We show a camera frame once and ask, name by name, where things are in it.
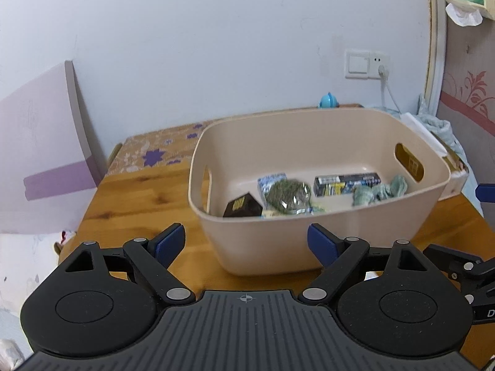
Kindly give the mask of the green plaid scrunchie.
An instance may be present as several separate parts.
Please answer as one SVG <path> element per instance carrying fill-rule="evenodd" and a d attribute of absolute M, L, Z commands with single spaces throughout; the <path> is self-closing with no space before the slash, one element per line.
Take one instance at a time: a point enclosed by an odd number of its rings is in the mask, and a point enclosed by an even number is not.
<path fill-rule="evenodd" d="M 406 195 L 408 188 L 409 184 L 402 175 L 396 175 L 391 183 L 379 183 L 372 187 L 360 185 L 354 189 L 352 205 L 369 206 L 391 198 L 400 198 Z"/>

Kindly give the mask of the dark toothpaste box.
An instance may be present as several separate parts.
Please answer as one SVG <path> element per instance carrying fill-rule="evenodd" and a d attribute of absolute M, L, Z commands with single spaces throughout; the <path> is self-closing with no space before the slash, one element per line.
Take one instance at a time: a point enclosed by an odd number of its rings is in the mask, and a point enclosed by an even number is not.
<path fill-rule="evenodd" d="M 359 186 L 374 187 L 380 183 L 377 173 L 316 176 L 313 191 L 316 197 L 352 194 Z"/>

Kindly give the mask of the bag of dried herbs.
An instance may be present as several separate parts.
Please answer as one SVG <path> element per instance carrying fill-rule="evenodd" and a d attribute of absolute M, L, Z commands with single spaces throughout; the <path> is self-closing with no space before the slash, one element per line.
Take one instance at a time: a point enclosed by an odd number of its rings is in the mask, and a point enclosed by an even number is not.
<path fill-rule="evenodd" d="M 270 189 L 267 200 L 279 212 L 303 209 L 311 206 L 311 188 L 297 179 L 280 180 Z"/>

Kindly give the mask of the blue white porcelain-pattern box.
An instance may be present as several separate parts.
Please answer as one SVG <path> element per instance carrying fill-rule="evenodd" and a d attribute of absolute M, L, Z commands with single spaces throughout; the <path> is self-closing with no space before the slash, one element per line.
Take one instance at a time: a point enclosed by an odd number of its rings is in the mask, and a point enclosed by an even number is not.
<path fill-rule="evenodd" d="M 258 192 L 265 209 L 272 209 L 267 200 L 267 196 L 270 189 L 272 189 L 272 186 L 278 181 L 285 180 L 286 178 L 287 176 L 285 173 L 275 173 L 258 179 Z"/>

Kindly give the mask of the black box gold character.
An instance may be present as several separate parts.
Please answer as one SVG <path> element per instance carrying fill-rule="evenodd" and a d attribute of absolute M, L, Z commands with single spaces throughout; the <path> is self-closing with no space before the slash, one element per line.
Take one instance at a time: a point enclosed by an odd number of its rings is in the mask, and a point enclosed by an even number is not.
<path fill-rule="evenodd" d="M 246 193 L 231 200 L 224 211 L 224 218 L 259 217 L 263 213 L 263 206 Z"/>

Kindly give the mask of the cartoon bear box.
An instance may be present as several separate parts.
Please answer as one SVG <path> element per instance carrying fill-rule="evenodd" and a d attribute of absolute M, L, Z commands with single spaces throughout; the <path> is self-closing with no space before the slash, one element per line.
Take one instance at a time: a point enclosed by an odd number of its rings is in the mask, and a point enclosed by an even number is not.
<path fill-rule="evenodd" d="M 327 210 L 322 206 L 310 206 L 303 209 L 290 210 L 287 212 L 279 212 L 274 209 L 263 209 L 262 217 L 263 218 L 273 218 L 273 217 L 281 217 L 281 216 L 299 216 L 299 215 L 318 215 L 325 214 Z"/>

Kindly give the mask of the gold tissue box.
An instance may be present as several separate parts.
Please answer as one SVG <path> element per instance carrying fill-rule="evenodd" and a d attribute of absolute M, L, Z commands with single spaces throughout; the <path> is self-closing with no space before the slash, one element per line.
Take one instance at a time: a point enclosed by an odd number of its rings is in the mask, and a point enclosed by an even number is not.
<path fill-rule="evenodd" d="M 468 180 L 468 166 L 449 146 L 436 136 L 434 132 L 429 131 L 415 116 L 410 113 L 404 113 L 399 118 L 408 128 L 420 135 L 435 153 L 444 160 L 449 168 L 450 180 L 445 186 L 439 200 L 442 201 L 459 195 Z"/>

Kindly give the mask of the light blue blanket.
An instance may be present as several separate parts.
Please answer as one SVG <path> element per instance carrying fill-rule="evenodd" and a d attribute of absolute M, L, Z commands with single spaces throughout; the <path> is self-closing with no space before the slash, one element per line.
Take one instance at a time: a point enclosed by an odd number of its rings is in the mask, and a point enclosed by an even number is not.
<path fill-rule="evenodd" d="M 399 116 L 403 113 L 400 113 L 397 110 L 392 110 L 382 106 L 376 106 L 376 109 L 387 112 L 389 115 L 399 119 Z M 451 124 L 447 120 L 441 120 L 436 116 L 432 116 L 429 114 L 428 106 L 424 100 L 424 97 L 420 95 L 419 97 L 419 108 L 416 114 L 412 114 L 415 116 L 421 123 L 423 123 L 429 131 L 435 133 L 447 146 L 449 146 L 461 159 L 464 163 L 467 163 L 467 157 L 462 148 L 462 145 L 454 136 L 452 131 Z"/>

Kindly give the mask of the floral purple cloth mat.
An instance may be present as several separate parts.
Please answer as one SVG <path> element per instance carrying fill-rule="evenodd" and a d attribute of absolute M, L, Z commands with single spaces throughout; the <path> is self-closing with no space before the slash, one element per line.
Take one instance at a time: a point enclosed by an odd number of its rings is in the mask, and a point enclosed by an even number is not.
<path fill-rule="evenodd" d="M 106 176 L 189 164 L 203 131 L 219 121 L 222 118 L 128 137 L 124 143 L 115 146 L 108 159 Z"/>

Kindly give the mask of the beige plastic storage bin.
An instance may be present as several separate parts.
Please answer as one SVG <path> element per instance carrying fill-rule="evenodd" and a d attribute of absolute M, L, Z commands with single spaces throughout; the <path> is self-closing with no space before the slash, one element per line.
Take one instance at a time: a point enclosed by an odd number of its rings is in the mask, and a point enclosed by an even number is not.
<path fill-rule="evenodd" d="M 412 239 L 449 181 L 446 162 L 388 113 L 313 109 L 210 125 L 188 196 L 226 271 L 272 275 L 318 266 L 313 223 L 378 247 Z"/>

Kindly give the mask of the lilac headboard panel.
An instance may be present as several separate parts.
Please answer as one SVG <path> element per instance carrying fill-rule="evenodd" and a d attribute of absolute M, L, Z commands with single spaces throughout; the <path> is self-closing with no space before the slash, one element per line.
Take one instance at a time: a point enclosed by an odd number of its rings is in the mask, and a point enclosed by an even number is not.
<path fill-rule="evenodd" d="M 77 230 L 101 180 L 72 62 L 56 65 L 2 99 L 2 232 Z"/>

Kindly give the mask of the blue toy figurine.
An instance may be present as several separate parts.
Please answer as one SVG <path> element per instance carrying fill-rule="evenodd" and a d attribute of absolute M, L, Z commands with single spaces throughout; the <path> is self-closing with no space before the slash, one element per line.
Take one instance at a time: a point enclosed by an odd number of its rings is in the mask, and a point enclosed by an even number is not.
<path fill-rule="evenodd" d="M 339 106 L 340 104 L 338 100 L 330 92 L 328 92 L 327 94 L 321 97 L 321 100 L 318 105 L 319 108 L 337 108 Z"/>

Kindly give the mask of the white wall switch socket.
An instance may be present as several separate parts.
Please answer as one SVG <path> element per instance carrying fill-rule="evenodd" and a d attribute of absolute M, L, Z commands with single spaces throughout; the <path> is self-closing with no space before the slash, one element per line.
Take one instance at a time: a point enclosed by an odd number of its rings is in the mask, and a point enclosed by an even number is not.
<path fill-rule="evenodd" d="M 380 69 L 389 68 L 388 54 L 377 51 L 347 49 L 344 71 L 347 79 L 381 79 Z"/>

